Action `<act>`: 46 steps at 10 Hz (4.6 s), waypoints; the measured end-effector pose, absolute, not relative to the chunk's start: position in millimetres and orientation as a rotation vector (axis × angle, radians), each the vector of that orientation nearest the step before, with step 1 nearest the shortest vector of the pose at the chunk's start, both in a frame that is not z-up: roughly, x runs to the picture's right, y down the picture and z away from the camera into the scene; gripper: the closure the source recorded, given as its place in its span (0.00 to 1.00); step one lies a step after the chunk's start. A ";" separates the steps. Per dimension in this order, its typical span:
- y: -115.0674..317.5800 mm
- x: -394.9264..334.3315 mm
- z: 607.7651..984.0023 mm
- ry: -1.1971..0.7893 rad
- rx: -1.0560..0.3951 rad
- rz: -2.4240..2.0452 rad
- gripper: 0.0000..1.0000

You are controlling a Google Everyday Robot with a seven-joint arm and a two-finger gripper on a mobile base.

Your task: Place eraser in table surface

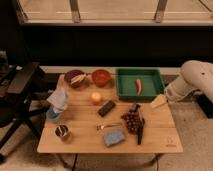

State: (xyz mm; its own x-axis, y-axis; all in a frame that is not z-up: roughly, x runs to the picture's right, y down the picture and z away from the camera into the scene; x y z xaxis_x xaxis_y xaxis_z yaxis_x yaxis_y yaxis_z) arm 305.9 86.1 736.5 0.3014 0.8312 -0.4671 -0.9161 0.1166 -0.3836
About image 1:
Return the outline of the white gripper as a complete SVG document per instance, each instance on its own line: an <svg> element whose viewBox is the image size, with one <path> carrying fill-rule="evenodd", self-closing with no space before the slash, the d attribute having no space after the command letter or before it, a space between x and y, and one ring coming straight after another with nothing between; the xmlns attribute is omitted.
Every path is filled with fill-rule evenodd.
<svg viewBox="0 0 213 171"><path fill-rule="evenodd" d="M187 95L187 84L182 76L178 76L164 89L164 94L159 94L151 103L152 108L159 107L167 102L177 102Z"/></svg>

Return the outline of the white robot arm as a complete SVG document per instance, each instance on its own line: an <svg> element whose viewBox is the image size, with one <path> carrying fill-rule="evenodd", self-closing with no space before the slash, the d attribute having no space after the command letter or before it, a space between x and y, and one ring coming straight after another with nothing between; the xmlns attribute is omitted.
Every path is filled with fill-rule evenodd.
<svg viewBox="0 0 213 171"><path fill-rule="evenodd" d="M179 76L170 82L151 103L152 108L157 108L169 103L183 100L191 92L200 90L213 102L213 63L198 60L189 60L180 68Z"/></svg>

